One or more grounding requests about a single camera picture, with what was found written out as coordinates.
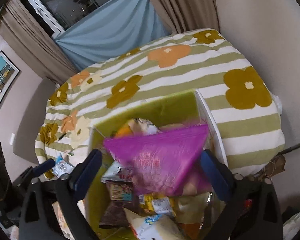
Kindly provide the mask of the beige curtain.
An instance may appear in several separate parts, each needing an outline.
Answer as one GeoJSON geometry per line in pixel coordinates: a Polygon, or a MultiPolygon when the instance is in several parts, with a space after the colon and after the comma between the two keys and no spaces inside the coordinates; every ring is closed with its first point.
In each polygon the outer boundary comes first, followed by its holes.
{"type": "Polygon", "coordinates": [[[77,73],[59,46],[20,0],[8,0],[0,13],[0,35],[41,78],[63,84],[77,73]]]}
{"type": "Polygon", "coordinates": [[[150,0],[173,34],[212,28],[219,30],[216,0],[150,0]]]}

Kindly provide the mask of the framed city picture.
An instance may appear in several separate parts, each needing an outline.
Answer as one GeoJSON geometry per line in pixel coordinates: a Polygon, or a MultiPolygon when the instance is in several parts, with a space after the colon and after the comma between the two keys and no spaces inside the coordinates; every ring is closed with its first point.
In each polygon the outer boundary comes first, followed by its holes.
{"type": "Polygon", "coordinates": [[[0,105],[5,98],[6,93],[14,80],[19,75],[20,70],[16,67],[12,61],[6,56],[6,54],[0,52],[0,105]]]}

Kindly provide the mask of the cream orange chip bag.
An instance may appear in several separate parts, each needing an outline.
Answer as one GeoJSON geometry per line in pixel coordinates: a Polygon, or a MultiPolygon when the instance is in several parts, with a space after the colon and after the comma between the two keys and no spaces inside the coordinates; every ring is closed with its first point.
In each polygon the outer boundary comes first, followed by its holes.
{"type": "Polygon", "coordinates": [[[133,135],[153,135],[160,130],[151,121],[142,118],[129,119],[121,128],[114,132],[114,138],[121,138],[133,135]]]}

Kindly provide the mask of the light blue snack packet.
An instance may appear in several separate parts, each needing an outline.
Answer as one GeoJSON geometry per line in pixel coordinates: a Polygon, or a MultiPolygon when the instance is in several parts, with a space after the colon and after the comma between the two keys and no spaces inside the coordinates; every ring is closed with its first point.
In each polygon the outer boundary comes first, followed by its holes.
{"type": "Polygon", "coordinates": [[[52,168],[52,172],[57,178],[59,178],[64,174],[70,174],[73,171],[73,169],[74,166],[68,163],[66,160],[64,160],[62,155],[59,155],[56,158],[55,165],[52,168]]]}

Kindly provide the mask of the purple grey snack bag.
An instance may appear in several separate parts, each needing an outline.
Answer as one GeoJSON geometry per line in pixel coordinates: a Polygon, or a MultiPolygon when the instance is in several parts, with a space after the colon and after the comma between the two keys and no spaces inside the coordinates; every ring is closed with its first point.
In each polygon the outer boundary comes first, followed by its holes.
{"type": "Polygon", "coordinates": [[[114,229],[129,226],[124,208],[136,212],[138,207],[133,202],[111,201],[100,219],[99,227],[102,229],[114,229]]]}

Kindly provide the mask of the beige left curtain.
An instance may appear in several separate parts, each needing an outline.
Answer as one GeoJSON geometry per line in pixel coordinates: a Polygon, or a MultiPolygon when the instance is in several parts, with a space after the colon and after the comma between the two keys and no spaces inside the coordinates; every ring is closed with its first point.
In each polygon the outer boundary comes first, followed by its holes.
{"type": "Polygon", "coordinates": [[[20,0],[8,0],[0,13],[0,35],[41,78],[63,84],[77,73],[59,46],[20,0]]]}

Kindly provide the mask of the cream Oishi chip bag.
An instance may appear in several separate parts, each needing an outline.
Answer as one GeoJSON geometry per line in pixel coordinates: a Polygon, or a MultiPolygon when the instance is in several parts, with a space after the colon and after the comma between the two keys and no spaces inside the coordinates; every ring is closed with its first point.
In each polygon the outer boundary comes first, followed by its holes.
{"type": "Polygon", "coordinates": [[[181,233],[173,220],[166,215],[141,217],[127,208],[123,209],[126,219],[137,239],[145,240],[182,240],[186,237],[181,233]]]}

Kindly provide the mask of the grey headboard cushion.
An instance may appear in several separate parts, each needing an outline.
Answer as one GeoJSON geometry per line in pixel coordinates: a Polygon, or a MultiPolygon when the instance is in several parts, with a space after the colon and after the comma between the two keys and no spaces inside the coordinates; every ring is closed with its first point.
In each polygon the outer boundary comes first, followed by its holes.
{"type": "Polygon", "coordinates": [[[42,126],[46,105],[49,97],[56,90],[56,85],[48,78],[44,78],[25,109],[13,143],[13,153],[29,162],[38,164],[35,154],[35,140],[42,126]]]}

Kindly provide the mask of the beige right curtain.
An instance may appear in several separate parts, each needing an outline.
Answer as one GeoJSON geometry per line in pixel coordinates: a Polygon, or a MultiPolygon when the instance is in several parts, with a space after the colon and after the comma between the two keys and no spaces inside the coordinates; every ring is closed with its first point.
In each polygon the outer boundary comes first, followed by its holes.
{"type": "Polygon", "coordinates": [[[173,34],[212,28],[219,30],[216,0],[150,0],[173,34]]]}

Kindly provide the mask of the blue curtain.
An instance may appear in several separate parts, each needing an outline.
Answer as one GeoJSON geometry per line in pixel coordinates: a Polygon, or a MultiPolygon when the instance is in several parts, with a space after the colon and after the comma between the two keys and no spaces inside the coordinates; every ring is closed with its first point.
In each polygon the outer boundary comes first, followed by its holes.
{"type": "Polygon", "coordinates": [[[83,70],[169,34],[150,0],[110,0],[55,42],[83,70]]]}

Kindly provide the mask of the purple chip bag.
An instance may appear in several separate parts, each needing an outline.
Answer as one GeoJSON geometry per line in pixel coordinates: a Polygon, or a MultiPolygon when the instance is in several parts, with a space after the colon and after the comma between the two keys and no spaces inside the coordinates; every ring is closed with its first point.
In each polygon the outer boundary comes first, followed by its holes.
{"type": "Polygon", "coordinates": [[[207,125],[196,125],[103,144],[115,161],[132,169],[137,193],[195,196],[211,190],[199,165],[208,135],[207,125]]]}

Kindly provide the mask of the green storage box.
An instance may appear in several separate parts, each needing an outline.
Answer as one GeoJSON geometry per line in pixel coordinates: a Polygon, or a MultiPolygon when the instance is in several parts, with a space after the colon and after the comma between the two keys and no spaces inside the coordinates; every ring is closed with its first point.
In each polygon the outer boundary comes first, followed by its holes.
{"type": "Polygon", "coordinates": [[[102,152],[102,165],[88,191],[85,207],[88,222],[100,239],[117,232],[118,228],[101,228],[99,223],[110,203],[106,185],[101,177],[115,160],[136,169],[149,192],[157,187],[170,194],[182,193],[181,186],[192,173],[194,164],[204,149],[227,164],[226,153],[217,124],[200,90],[186,90],[143,102],[93,125],[89,133],[88,150],[102,152]],[[157,128],[183,124],[184,129],[172,135],[128,135],[119,143],[112,143],[115,155],[103,149],[103,141],[110,138],[128,120],[143,118],[157,128]]]}

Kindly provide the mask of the yellow snack packet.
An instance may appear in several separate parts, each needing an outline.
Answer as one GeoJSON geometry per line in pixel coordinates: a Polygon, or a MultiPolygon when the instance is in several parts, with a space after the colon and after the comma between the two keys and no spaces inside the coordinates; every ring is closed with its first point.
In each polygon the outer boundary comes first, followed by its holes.
{"type": "Polygon", "coordinates": [[[175,217],[175,200],[159,193],[138,195],[139,207],[143,213],[175,217]]]}

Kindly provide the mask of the striped floral blanket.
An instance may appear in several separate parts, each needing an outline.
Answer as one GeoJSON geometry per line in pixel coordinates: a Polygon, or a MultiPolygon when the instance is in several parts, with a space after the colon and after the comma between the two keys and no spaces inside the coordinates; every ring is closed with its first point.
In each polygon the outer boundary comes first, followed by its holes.
{"type": "Polygon", "coordinates": [[[285,145],[281,117],[250,62],[214,29],[160,38],[119,57],[93,64],[49,98],[35,142],[40,163],[72,151],[88,153],[90,128],[124,110],[196,89],[217,124],[232,172],[252,175],[285,145]]]}

